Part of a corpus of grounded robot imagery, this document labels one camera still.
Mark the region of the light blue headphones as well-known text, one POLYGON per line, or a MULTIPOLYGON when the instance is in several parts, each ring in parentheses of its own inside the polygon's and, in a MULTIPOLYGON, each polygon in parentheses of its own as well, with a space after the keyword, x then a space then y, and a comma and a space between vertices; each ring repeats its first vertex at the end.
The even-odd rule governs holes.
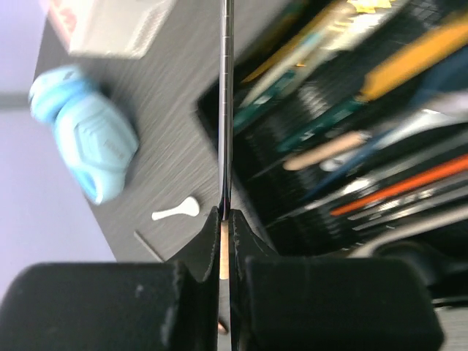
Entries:
POLYGON ((29 103, 32 116, 50 126, 85 196, 96 205, 118 197, 139 140, 99 84, 76 65, 57 67, 37 76, 29 103))

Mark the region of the pink cube box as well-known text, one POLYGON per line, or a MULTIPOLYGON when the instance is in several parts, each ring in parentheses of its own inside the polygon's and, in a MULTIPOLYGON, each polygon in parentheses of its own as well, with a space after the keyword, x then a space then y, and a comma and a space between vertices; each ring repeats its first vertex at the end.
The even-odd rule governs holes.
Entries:
POLYGON ((71 56, 140 59, 175 2, 55 0, 48 19, 71 56))

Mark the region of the blue plastic spoon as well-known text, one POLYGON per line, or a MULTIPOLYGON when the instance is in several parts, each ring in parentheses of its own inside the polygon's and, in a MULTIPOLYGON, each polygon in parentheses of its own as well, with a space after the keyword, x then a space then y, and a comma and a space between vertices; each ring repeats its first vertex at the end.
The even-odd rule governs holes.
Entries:
POLYGON ((467 50, 461 50, 433 68, 412 98, 409 109, 391 128, 372 137, 353 151, 330 175, 304 196, 316 197, 328 186, 363 165, 377 152, 425 131, 467 123, 467 50))

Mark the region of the orange chopstick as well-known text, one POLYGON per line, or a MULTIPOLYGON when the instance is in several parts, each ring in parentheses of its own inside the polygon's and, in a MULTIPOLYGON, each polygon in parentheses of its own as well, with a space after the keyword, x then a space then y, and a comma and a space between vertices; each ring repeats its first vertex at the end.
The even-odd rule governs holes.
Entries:
POLYGON ((373 203, 378 200, 386 200, 390 197, 400 195, 406 191, 416 189, 421 186, 425 186, 435 181, 453 176, 460 172, 467 170, 467 154, 463 154, 455 159, 445 162, 441 165, 437 165, 427 171, 404 179, 392 186, 388 186, 370 195, 367 195, 361 199, 355 200, 351 203, 335 208, 330 211, 331 216, 341 216, 351 211, 358 210, 364 206, 373 203))

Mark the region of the white thin plastic spoon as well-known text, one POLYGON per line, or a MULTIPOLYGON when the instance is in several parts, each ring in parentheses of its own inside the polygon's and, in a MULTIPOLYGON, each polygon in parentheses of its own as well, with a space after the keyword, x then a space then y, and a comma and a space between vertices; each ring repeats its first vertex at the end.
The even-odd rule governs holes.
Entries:
POLYGON ((199 213, 200 204, 194 197, 189 196, 174 208, 153 212, 151 214, 151 219, 153 221, 158 221, 160 219, 164 219, 169 216, 175 215, 187 215, 191 217, 196 217, 199 213))

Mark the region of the thin metal chopstick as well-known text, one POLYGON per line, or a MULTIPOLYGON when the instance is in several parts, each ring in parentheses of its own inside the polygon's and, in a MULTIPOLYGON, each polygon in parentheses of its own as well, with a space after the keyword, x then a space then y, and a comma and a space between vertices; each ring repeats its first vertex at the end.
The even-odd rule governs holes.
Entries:
POLYGON ((147 252, 158 262, 164 262, 164 259, 158 254, 146 238, 137 230, 134 231, 135 239, 147 250, 147 252))

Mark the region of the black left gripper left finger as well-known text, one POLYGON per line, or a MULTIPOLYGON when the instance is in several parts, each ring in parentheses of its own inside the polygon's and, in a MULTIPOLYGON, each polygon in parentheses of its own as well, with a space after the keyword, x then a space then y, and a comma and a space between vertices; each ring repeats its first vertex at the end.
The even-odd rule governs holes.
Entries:
POLYGON ((220 215, 163 263, 39 263, 1 302, 3 350, 215 350, 220 215))

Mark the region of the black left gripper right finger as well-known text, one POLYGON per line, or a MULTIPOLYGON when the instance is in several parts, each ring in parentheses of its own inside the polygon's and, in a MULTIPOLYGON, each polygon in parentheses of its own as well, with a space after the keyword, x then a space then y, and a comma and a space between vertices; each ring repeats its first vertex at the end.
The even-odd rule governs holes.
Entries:
POLYGON ((405 263, 283 257, 230 215, 234 350, 439 350, 430 296, 405 263))

